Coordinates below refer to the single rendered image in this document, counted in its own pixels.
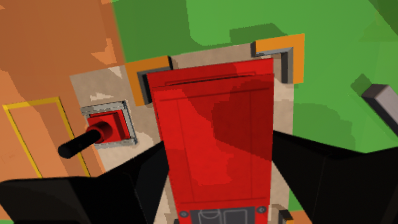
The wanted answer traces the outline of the grey rectangular bar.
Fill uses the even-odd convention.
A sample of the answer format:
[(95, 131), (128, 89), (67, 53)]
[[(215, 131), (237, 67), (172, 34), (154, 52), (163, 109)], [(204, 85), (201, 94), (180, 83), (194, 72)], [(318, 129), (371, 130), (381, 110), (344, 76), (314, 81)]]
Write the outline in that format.
[(363, 99), (398, 136), (398, 95), (388, 84), (372, 84)]

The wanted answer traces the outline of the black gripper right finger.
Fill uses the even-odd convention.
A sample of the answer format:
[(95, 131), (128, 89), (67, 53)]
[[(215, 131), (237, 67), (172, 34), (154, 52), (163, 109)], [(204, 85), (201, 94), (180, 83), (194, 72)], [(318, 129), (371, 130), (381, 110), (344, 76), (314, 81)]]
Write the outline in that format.
[(392, 224), (398, 147), (364, 153), (273, 130), (272, 161), (312, 224)]

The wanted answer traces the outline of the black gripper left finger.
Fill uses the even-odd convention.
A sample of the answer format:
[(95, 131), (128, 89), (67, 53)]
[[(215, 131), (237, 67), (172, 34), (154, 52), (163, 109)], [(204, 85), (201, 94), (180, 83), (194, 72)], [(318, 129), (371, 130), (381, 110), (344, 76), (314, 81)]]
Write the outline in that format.
[(164, 142), (97, 176), (0, 182), (0, 204), (17, 220), (154, 224), (169, 166)]

